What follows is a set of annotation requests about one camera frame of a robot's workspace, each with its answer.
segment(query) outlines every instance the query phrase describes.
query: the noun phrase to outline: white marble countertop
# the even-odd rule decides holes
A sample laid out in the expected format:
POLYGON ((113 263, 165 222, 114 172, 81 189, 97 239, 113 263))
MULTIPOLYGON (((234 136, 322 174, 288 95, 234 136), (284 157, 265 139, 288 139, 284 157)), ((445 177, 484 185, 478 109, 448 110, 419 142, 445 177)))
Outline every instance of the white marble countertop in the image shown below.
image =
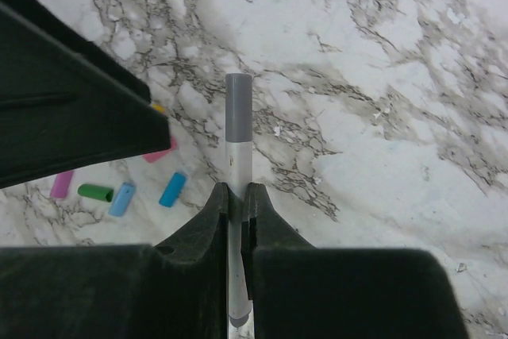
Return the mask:
POLYGON ((508 0, 40 0, 143 79, 180 150, 0 191, 0 243, 157 243, 224 179, 226 72, 255 78, 255 180, 319 247, 411 247, 471 337, 508 338, 508 0), (190 178, 176 206, 159 196, 190 178), (137 195, 123 218, 75 195, 137 195))

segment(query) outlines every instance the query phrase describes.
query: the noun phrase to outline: blue cylinder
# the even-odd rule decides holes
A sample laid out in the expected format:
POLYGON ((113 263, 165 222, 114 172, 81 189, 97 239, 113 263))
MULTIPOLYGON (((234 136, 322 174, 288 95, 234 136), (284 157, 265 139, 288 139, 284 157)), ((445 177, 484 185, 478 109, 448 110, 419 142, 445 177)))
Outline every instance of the blue cylinder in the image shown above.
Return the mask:
POLYGON ((159 204, 161 206, 172 207, 173 204, 175 204, 176 199, 180 195, 180 191, 182 190, 186 181, 187 178, 185 177, 184 174, 182 174, 181 172, 175 172, 175 174, 171 177, 171 180, 167 184, 164 193, 160 197, 159 204))

